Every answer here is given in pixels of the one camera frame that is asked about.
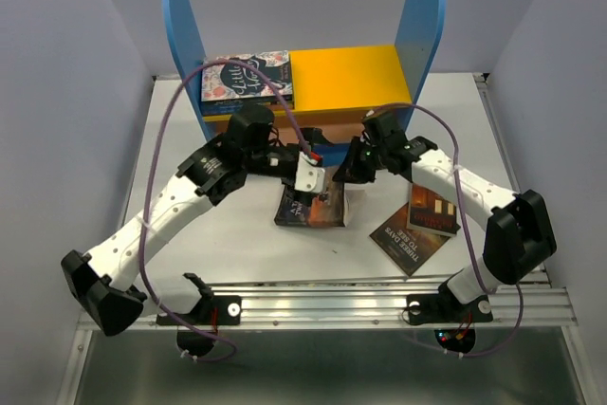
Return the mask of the A Tale of Two Cities book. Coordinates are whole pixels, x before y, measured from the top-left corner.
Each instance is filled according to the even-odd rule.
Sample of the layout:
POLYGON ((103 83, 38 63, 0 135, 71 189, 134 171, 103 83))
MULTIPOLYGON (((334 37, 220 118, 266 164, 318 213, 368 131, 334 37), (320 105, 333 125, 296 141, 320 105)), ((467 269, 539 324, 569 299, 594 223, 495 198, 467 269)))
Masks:
POLYGON ((324 190, 319 194, 297 192, 291 186, 284 190, 274 223, 283 227, 328 229, 346 227, 366 200, 364 190, 351 190, 333 176, 338 166, 326 169, 324 190))

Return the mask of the Little Women book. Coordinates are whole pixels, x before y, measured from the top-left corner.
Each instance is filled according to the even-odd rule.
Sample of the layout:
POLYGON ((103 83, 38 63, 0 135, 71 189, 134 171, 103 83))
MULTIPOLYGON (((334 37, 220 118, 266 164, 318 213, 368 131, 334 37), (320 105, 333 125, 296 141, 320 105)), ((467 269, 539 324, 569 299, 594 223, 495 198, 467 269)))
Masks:
MULTIPOLYGON (((240 61, 255 67, 272 82, 286 101, 293 100, 291 61, 287 50, 221 56, 221 59, 240 61)), ((273 96, 273 91, 257 73, 240 65, 214 65, 206 68, 202 73, 201 101, 203 102, 255 100, 273 96)))

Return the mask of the Edward Tulane book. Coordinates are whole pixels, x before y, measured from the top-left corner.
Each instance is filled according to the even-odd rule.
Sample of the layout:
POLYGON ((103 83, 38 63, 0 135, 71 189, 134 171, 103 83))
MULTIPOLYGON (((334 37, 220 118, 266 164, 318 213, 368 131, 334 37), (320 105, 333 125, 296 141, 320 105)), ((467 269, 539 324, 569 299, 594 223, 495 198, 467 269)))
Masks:
POLYGON ((408 228, 453 237, 460 230, 460 225, 457 223, 457 207, 439 194, 412 184, 408 228))

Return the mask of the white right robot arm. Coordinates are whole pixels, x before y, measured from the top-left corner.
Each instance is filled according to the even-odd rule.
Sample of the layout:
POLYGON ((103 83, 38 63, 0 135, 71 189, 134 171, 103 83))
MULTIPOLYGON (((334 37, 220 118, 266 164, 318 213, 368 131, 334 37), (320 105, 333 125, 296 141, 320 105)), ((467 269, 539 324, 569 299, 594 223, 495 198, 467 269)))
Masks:
POLYGON ((437 291, 409 298, 406 309, 412 325, 460 322, 477 310, 501 285, 516 285, 557 249, 543 197, 532 190, 517 193, 499 187, 448 156, 434 142, 407 138, 396 115, 387 110, 369 112, 363 130, 352 138, 337 182, 367 184, 379 170, 405 178, 454 203, 466 230, 474 220, 485 231, 483 253, 472 255, 468 267, 446 280, 437 291))

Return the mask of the Three Days to See book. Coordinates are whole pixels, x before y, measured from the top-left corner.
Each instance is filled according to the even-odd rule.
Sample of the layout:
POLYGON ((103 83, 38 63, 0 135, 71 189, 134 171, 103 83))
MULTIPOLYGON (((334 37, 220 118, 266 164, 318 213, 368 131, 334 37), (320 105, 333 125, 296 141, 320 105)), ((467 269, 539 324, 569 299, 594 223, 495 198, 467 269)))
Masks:
POLYGON ((449 236, 408 227, 409 204, 405 204, 371 234, 371 240, 404 273, 411 277, 449 240, 449 236))

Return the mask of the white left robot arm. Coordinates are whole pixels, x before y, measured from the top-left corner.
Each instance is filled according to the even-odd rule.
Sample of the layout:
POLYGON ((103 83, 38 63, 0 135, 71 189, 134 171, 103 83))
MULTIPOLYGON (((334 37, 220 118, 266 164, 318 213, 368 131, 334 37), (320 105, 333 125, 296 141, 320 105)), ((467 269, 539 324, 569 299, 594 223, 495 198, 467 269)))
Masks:
POLYGON ((99 245, 71 250, 62 259, 71 295, 104 335, 116 336, 143 314, 152 294, 134 285, 141 268, 197 217, 241 189, 248 175, 280 178, 309 195, 322 192, 322 157, 272 140, 273 122, 264 106, 241 109, 224 133, 178 165, 139 214, 99 245))

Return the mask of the Animal Farm book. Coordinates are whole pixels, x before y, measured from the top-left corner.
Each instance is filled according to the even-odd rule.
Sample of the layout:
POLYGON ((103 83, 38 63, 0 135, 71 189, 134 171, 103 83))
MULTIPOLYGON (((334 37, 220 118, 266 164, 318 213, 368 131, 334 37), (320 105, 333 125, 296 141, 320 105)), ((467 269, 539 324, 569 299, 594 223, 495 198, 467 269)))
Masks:
POLYGON ((201 109, 204 113, 213 114, 219 112, 228 112, 232 110, 238 110, 242 106, 249 104, 260 104, 260 105, 278 105, 281 103, 276 97, 253 97, 253 98, 237 98, 237 99, 224 99, 224 100, 208 100, 200 103, 201 109))

